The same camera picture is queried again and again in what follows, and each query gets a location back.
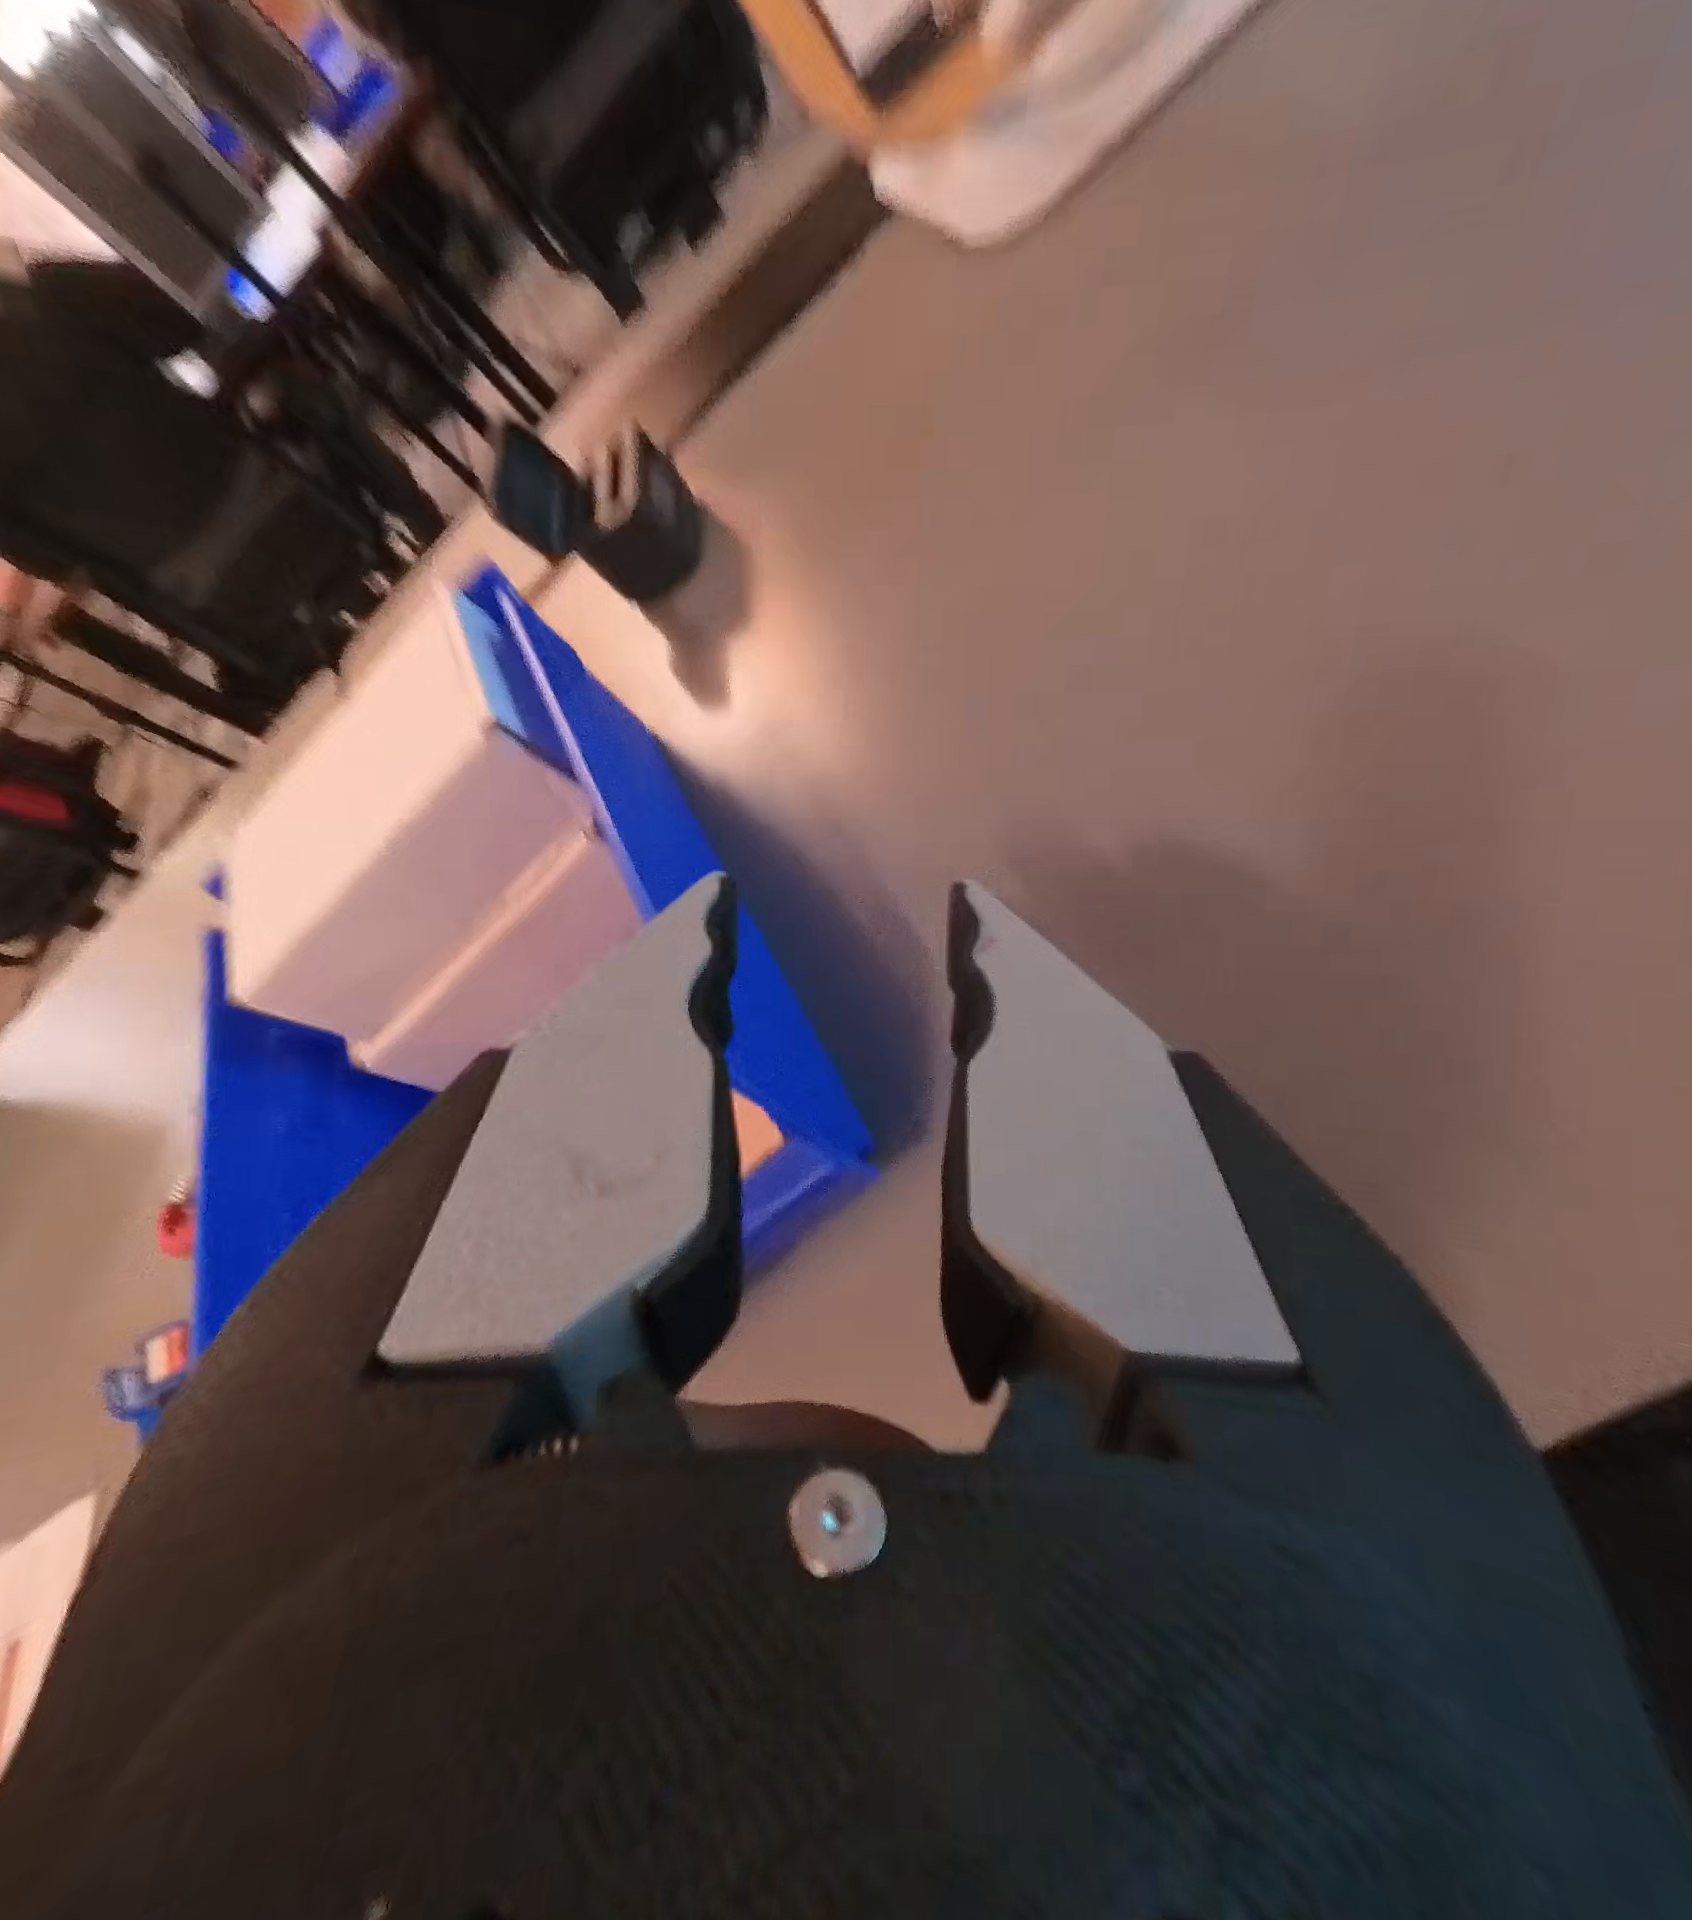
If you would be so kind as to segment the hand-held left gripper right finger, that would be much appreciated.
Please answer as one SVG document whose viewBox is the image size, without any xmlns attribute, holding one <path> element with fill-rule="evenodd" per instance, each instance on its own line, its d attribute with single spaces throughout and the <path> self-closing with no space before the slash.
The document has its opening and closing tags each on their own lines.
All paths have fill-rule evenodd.
<svg viewBox="0 0 1692 1920">
<path fill-rule="evenodd" d="M 1301 1380 L 1168 1044 L 985 881 L 953 891 L 953 1053 L 941 1328 L 973 1406 Z"/>
</svg>

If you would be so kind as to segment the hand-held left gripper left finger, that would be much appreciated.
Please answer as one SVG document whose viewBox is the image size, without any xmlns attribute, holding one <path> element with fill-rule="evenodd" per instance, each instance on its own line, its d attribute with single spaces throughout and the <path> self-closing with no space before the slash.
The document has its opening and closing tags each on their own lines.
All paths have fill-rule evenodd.
<svg viewBox="0 0 1692 1920">
<path fill-rule="evenodd" d="M 739 881 L 698 880 L 500 1064 L 382 1331 L 387 1376 L 681 1391 L 740 1304 Z"/>
</svg>

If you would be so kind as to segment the blue plastic bin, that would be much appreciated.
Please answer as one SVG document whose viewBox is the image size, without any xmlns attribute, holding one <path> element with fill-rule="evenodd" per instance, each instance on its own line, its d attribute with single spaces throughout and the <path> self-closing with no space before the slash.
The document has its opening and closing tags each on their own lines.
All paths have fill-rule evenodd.
<svg viewBox="0 0 1692 1920">
<path fill-rule="evenodd" d="M 643 927 L 719 864 L 685 784 L 643 721 L 566 637 L 482 563 L 458 586 L 500 731 L 574 772 L 603 829 Z M 194 1346 L 208 1347 L 298 1235 L 442 1095 L 354 1064 L 347 1039 L 261 1016 L 226 988 L 226 935 L 204 941 L 204 1163 L 194 1240 Z"/>
</svg>

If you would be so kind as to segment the black charging case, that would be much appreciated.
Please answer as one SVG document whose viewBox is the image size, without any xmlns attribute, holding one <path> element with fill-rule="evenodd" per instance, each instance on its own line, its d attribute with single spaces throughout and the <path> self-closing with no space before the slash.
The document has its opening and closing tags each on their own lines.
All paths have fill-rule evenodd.
<svg viewBox="0 0 1692 1920">
<path fill-rule="evenodd" d="M 588 468 L 562 463 L 530 420 L 506 420 L 487 511 L 535 556 L 588 557 L 625 602 L 665 602 L 711 547 L 698 496 L 643 420 L 592 443 Z"/>
</svg>

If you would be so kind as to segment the instruction sheet on stand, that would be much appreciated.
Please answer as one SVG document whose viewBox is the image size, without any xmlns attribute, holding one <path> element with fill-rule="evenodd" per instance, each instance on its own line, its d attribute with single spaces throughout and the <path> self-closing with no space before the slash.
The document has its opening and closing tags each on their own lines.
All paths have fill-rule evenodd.
<svg viewBox="0 0 1692 1920">
<path fill-rule="evenodd" d="M 1154 120 L 1262 0 L 740 0 L 768 67 L 956 244 L 1002 244 Z"/>
</svg>

